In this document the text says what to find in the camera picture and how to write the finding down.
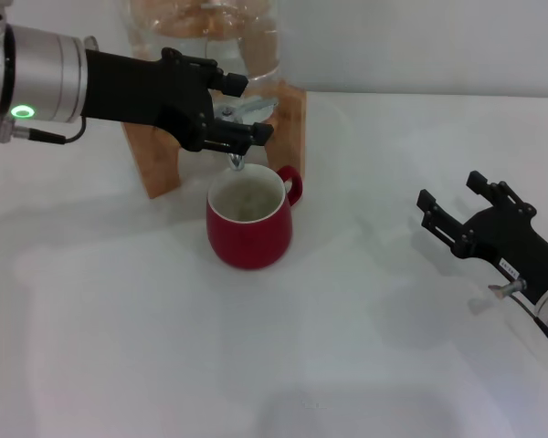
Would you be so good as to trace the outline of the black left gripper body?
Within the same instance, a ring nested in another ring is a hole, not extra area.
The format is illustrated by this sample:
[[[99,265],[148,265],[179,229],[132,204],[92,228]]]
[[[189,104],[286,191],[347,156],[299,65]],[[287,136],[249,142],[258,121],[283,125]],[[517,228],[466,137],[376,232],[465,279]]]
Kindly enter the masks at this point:
[[[213,121],[209,89],[184,68],[160,59],[86,52],[84,116],[151,126],[188,151],[201,151]]]

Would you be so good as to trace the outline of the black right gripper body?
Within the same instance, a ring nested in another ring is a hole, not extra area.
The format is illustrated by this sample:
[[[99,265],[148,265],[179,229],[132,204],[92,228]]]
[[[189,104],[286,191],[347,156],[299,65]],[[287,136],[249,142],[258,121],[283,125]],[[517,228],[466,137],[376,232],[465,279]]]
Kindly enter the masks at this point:
[[[522,294],[537,304],[548,291],[548,243],[532,228],[533,206],[492,206],[451,229],[451,252],[478,258],[496,267],[507,279],[517,272],[526,283]]]

